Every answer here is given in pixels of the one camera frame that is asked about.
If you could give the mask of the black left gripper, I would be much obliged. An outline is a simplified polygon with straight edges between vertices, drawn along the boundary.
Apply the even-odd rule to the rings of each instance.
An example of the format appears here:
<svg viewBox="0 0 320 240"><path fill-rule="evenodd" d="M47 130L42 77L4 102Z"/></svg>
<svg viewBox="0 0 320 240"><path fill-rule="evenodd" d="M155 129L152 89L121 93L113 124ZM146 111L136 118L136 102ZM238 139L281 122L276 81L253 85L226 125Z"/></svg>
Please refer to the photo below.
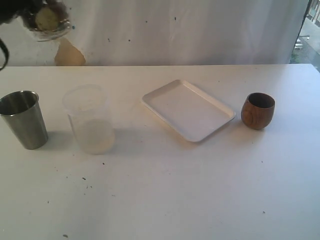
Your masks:
<svg viewBox="0 0 320 240"><path fill-rule="evenodd" d="M36 14L43 6L43 0L0 0L0 24L21 17L29 25L35 25Z"/></svg>

